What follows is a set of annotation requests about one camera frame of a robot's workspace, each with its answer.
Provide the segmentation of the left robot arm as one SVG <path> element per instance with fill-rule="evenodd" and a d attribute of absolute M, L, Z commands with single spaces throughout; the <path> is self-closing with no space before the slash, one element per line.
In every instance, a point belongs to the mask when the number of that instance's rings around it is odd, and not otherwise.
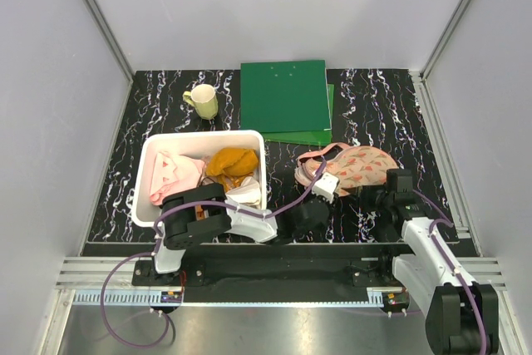
<path fill-rule="evenodd" d="M 335 188 L 325 178 L 275 211 L 231 200 L 220 184 L 171 195 L 163 200 L 161 215 L 154 222 L 156 245 L 150 275 L 160 284 L 172 284 L 179 277 L 185 251 L 222 234 L 259 244 L 290 244 L 325 225 L 336 198 Z"/>

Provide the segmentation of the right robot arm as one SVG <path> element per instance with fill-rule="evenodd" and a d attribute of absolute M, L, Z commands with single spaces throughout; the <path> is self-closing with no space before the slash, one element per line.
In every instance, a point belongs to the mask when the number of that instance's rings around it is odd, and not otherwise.
<path fill-rule="evenodd" d="M 411 252 L 382 260 L 378 278 L 402 286 L 425 318 L 426 340 L 434 354 L 496 354 L 500 349 L 499 300 L 491 284 L 479 283 L 460 264 L 438 229 L 420 193 L 363 186 L 356 191 L 364 211 L 376 211 Z"/>

